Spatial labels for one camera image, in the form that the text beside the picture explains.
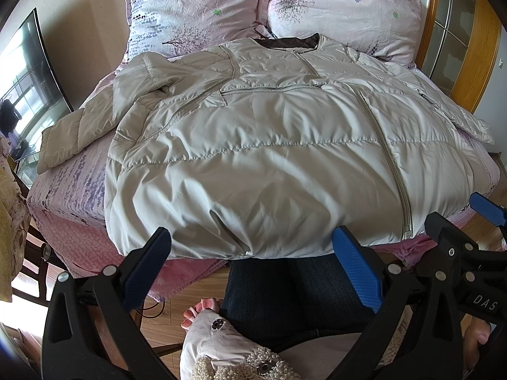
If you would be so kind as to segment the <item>person right hand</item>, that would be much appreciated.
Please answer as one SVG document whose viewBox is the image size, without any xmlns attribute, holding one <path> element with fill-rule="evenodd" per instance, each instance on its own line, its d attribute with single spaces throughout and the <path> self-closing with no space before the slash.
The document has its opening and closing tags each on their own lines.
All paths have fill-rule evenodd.
<svg viewBox="0 0 507 380">
<path fill-rule="evenodd" d="M 489 323 L 472 317 L 463 337 L 463 358 L 466 371 L 472 370 L 479 362 L 479 347 L 488 342 L 490 334 L 491 325 Z"/>
</svg>

